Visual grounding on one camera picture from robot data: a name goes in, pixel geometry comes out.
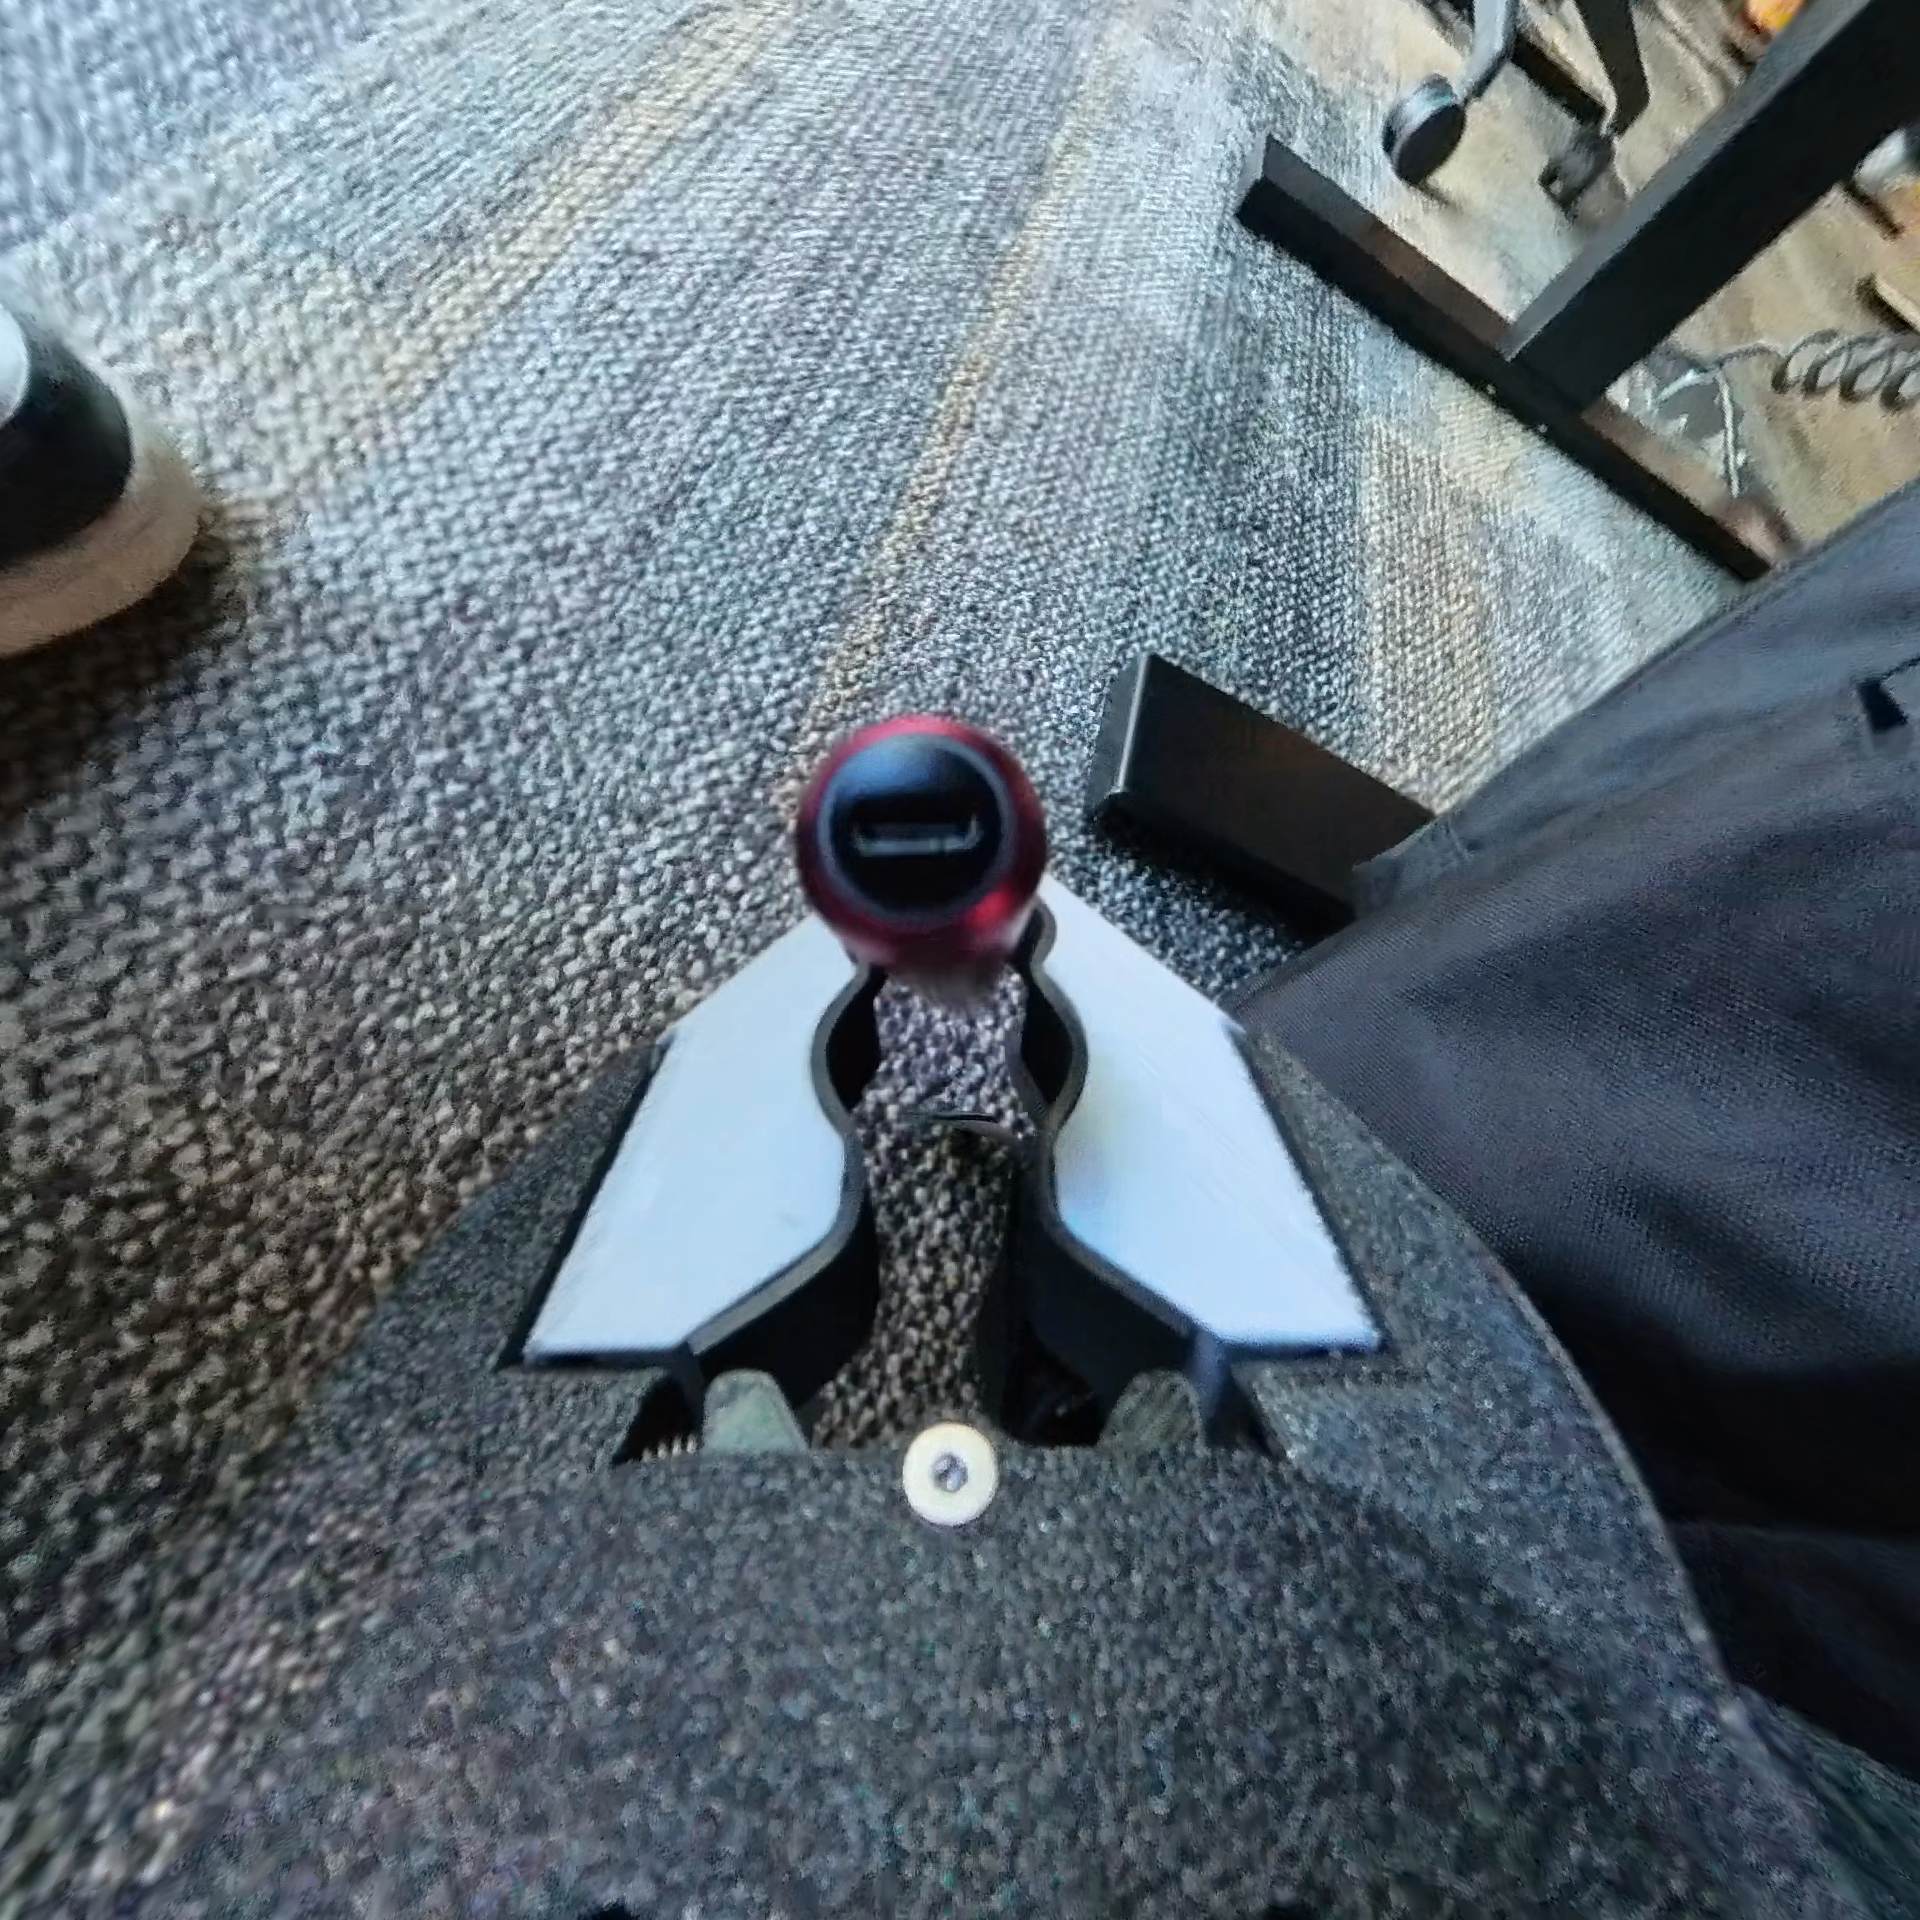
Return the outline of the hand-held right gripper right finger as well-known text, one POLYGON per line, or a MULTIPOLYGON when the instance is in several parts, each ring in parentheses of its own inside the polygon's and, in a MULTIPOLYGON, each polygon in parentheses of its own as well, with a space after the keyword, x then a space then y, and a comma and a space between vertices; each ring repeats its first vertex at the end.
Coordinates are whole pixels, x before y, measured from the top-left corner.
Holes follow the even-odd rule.
POLYGON ((1090 1416, 1179 1376, 1375 1359, 1385 1333, 1242 1025, 1057 877, 1022 946, 1019 1349, 1090 1416))

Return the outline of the magenta electric screwdriver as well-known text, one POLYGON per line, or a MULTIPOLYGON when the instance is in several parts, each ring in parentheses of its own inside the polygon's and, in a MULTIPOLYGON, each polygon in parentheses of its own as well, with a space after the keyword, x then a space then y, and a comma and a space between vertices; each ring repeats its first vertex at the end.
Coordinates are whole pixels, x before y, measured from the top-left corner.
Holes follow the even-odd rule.
POLYGON ((849 958, 946 1000, 985 996, 1050 863, 1035 786, 991 734, 907 712, 838 738, 799 797, 799 886, 849 958))

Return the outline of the black desk leg frame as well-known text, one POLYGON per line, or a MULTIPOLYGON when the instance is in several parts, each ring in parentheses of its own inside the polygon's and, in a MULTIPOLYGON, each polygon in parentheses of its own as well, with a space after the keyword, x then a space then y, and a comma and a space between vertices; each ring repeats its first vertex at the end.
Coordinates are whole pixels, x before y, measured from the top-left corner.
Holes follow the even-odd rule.
POLYGON ((1915 5, 1815 5, 1516 319, 1274 134, 1237 220, 1702 560, 1754 583, 1788 557, 1788 530, 1689 476, 1609 390, 1913 121, 1915 100, 1915 5))
POLYGON ((1397 786, 1159 653, 1108 685, 1085 815, 1310 937, 1353 924, 1359 869, 1433 823, 1397 786))

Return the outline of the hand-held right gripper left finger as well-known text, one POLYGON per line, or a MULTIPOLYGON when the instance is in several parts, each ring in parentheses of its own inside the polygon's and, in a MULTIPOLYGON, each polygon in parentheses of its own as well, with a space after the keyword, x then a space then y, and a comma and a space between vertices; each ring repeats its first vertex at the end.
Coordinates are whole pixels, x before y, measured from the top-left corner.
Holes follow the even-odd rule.
POLYGON ((806 1407, 874 1333, 858 1102, 879 974, 804 917, 668 1025, 521 1330, 535 1369, 770 1376, 806 1407))

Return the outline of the black chair caster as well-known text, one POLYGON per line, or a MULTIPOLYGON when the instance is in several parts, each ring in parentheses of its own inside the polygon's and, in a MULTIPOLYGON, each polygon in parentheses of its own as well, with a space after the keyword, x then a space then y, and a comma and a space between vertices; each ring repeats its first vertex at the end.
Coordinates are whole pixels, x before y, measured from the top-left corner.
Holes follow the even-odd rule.
POLYGON ((1572 125, 1567 141, 1555 150, 1539 188, 1565 217, 1582 220, 1594 207, 1615 209, 1625 200, 1619 173, 1619 137, 1604 121, 1572 125))
POLYGON ((1409 87, 1383 119, 1383 156, 1393 173, 1426 183, 1451 160, 1476 104, 1513 55, 1521 33, 1521 1, 1465 5, 1473 36, 1453 77, 1430 73, 1409 87))

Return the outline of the person's black trousers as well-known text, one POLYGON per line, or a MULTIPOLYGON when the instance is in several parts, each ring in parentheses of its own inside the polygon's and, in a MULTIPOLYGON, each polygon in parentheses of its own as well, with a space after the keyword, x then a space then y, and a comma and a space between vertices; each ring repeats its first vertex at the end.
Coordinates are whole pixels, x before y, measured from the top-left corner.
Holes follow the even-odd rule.
POLYGON ((1585 1374, 1735 1677, 1915 1777, 1918 494, 1359 870, 1239 1008, 1585 1374))

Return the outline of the black white-soled shoe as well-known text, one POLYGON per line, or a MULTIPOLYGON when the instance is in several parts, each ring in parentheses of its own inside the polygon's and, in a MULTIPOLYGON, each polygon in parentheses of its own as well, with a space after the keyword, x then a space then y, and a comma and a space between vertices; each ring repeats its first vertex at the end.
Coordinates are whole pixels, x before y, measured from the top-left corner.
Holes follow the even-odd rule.
POLYGON ((2 658, 146 600, 202 528, 175 445, 54 329, 2 305, 2 658))

